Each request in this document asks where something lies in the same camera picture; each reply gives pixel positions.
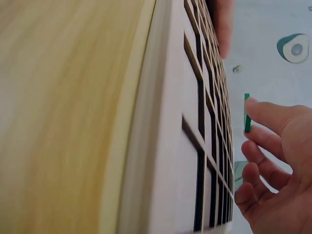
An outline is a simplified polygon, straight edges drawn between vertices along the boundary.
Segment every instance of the white wall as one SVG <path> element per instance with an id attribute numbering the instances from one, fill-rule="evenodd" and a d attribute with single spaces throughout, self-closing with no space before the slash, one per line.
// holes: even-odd
<path id="1" fill-rule="evenodd" d="M 308 6 L 312 0 L 236 0 L 232 51 L 225 61 L 236 161 L 245 160 L 240 150 L 246 140 L 244 93 L 281 105 L 312 107 L 312 11 Z M 294 33 L 311 37 L 309 57 L 301 64 L 285 61 L 276 48 L 279 39 Z M 234 74 L 232 69 L 237 65 L 242 70 Z M 291 172 L 287 165 L 277 163 Z M 233 233 L 252 233 L 236 206 Z"/>

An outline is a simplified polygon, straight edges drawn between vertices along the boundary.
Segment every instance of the fingernail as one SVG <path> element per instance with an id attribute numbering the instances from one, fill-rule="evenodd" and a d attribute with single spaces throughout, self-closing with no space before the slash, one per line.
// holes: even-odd
<path id="1" fill-rule="evenodd" d="M 249 97 L 248 99 L 247 99 L 247 101 L 249 102 L 249 103 L 257 103 L 257 102 L 259 102 L 257 99 L 255 99 L 254 97 Z"/>

